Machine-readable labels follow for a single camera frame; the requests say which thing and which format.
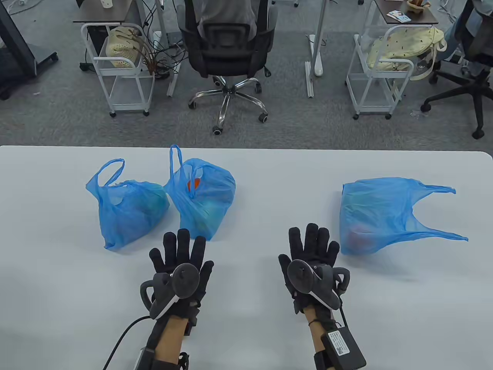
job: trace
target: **chrome chair base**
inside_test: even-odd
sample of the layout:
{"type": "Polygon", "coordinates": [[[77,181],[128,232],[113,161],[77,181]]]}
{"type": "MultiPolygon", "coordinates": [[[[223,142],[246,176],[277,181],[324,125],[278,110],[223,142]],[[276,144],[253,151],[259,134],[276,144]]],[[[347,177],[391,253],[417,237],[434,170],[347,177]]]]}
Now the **chrome chair base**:
{"type": "Polygon", "coordinates": [[[217,121],[217,125],[212,128],[212,132],[214,133],[214,135],[221,135],[224,126],[224,120],[226,119],[226,112],[228,111],[229,101],[234,96],[238,96],[244,100],[247,100],[259,106],[259,108],[262,109],[262,113],[258,117],[258,120],[262,123],[267,122],[267,116],[269,115],[269,113],[265,109],[264,103],[262,103],[259,99],[254,98],[253,96],[238,91],[239,89],[245,86],[255,83],[255,92],[257,94],[260,94],[262,92],[262,85],[260,85],[259,80],[252,77],[252,78],[247,78],[241,82],[238,82],[233,86],[228,86],[226,79],[222,76],[213,76],[212,79],[214,81],[214,84],[217,87],[221,87],[221,88],[217,90],[198,92],[188,101],[188,107],[190,109],[195,109],[196,108],[195,101],[198,98],[202,98],[204,96],[212,96],[212,95],[221,95],[221,94],[224,95],[224,100],[222,102],[221,111],[219,112],[219,119],[217,121]]]}

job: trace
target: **orange item in bag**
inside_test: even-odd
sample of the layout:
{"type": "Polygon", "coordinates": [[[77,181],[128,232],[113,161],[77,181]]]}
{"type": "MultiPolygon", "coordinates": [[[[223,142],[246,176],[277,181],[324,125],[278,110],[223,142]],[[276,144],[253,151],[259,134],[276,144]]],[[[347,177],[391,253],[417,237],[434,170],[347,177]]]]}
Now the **orange item in bag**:
{"type": "MultiPolygon", "coordinates": [[[[195,179],[194,183],[195,183],[195,190],[197,190],[197,188],[199,187],[199,184],[200,184],[200,179],[195,179]]],[[[191,191],[190,190],[190,181],[188,182],[187,185],[188,185],[188,191],[191,191]]]]}

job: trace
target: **floor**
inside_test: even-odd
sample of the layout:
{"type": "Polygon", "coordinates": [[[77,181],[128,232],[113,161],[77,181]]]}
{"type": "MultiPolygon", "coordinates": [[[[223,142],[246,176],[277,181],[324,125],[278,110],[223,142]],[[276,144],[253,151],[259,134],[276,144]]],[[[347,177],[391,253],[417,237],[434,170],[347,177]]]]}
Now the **floor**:
{"type": "MultiPolygon", "coordinates": [[[[462,9],[456,0],[454,13],[462,9]]],[[[324,75],[315,81],[315,98],[306,95],[304,61],[309,57],[305,35],[317,25],[318,0],[278,1],[279,20],[274,48],[267,67],[270,78],[263,82],[261,99],[269,110],[269,121],[258,122],[260,112],[253,105],[234,99],[224,132],[214,136],[220,97],[198,101],[197,109],[187,107],[190,96],[213,87],[184,63],[173,98],[166,96],[168,81],[157,81],[150,116],[118,113],[110,118],[98,79],[83,73],[78,63],[84,59],[80,28],[71,22],[77,12],[75,0],[44,0],[35,8],[14,15],[25,39],[54,48],[60,60],[41,77],[0,101],[0,145],[55,146],[138,146],[204,148],[316,148],[316,149],[402,149],[480,150],[493,154],[493,103],[484,100],[485,137],[474,140],[472,99],[462,96],[438,102],[423,115],[424,98],[454,87],[439,80],[412,82],[406,97],[391,120],[379,115],[354,114],[345,75],[351,58],[352,35],[359,30],[367,3],[356,0],[331,2],[321,50],[324,75]]],[[[437,12],[442,29],[450,22],[437,12]]],[[[176,29],[172,3],[166,1],[169,29],[176,29]]],[[[253,88],[247,93],[253,94],[253,88]]]]}

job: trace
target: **beige bag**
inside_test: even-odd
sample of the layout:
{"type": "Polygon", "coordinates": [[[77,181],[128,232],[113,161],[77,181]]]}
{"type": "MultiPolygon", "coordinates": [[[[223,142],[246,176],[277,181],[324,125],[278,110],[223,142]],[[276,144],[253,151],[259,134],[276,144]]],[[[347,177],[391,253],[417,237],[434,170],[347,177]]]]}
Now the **beige bag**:
{"type": "MultiPolygon", "coordinates": [[[[106,56],[123,57],[136,62],[140,50],[139,42],[135,40],[135,29],[131,27],[116,27],[109,31],[108,43],[106,44],[106,56]]],[[[124,61],[111,61],[117,68],[131,68],[124,61]]]]}
{"type": "MultiPolygon", "coordinates": [[[[373,68],[375,65],[382,42],[384,42],[383,37],[375,40],[373,43],[366,60],[369,68],[373,68]]],[[[411,80],[419,80],[428,76],[433,70],[437,52],[447,49],[447,42],[444,39],[443,31],[435,27],[400,28],[393,34],[390,34],[387,40],[387,47],[383,50],[380,58],[409,59],[421,55],[429,49],[431,49],[431,53],[428,57],[433,60],[431,68],[418,76],[412,76],[410,78],[411,80]]],[[[409,65],[406,63],[380,62],[377,65],[377,70],[402,71],[408,67],[409,65]]]]}

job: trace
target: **white metal cart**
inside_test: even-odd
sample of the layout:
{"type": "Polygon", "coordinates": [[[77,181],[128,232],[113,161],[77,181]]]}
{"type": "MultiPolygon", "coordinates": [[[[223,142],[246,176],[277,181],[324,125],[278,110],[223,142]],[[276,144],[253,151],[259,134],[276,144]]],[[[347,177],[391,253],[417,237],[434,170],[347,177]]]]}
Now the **white metal cart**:
{"type": "Polygon", "coordinates": [[[106,56],[106,38],[99,55],[96,53],[91,37],[87,33],[87,28],[91,26],[105,26],[106,32],[109,34],[110,27],[132,27],[139,30],[141,39],[144,39],[144,31],[142,28],[133,23],[86,23],[81,28],[82,39],[84,40],[87,52],[94,65],[96,74],[98,75],[101,87],[105,93],[106,101],[108,102],[111,117],[116,116],[116,111],[137,111],[142,110],[145,116],[149,115],[149,107],[152,100],[152,92],[154,90],[155,75],[154,72],[149,73],[147,66],[144,63],[144,58],[140,55],[135,62],[123,57],[108,57],[106,56]],[[112,61],[122,61],[129,65],[129,68],[117,68],[112,61]],[[103,77],[114,77],[111,91],[108,92],[103,77]]]}
{"type": "Polygon", "coordinates": [[[356,111],[353,116],[354,119],[358,119],[361,112],[386,113],[385,118],[390,119],[397,103],[402,99],[409,78],[414,72],[414,63],[409,59],[381,58],[387,46],[386,42],[381,43],[376,62],[370,68],[367,63],[368,52],[373,38],[376,38],[375,34],[381,35],[382,32],[385,32],[382,39],[387,40],[393,32],[400,28],[430,28],[433,24],[438,23],[431,13],[425,15],[408,14],[412,21],[402,24],[386,16],[389,11],[398,10],[401,3],[399,1],[373,0],[368,8],[361,32],[354,35],[354,52],[345,82],[356,111]],[[359,63],[356,62],[356,64],[360,64],[361,68],[355,65],[356,56],[359,60],[359,63]],[[380,62],[401,63],[408,65],[408,68],[403,71],[380,71],[378,70],[380,62]],[[353,72],[355,67],[360,72],[353,72]]]}

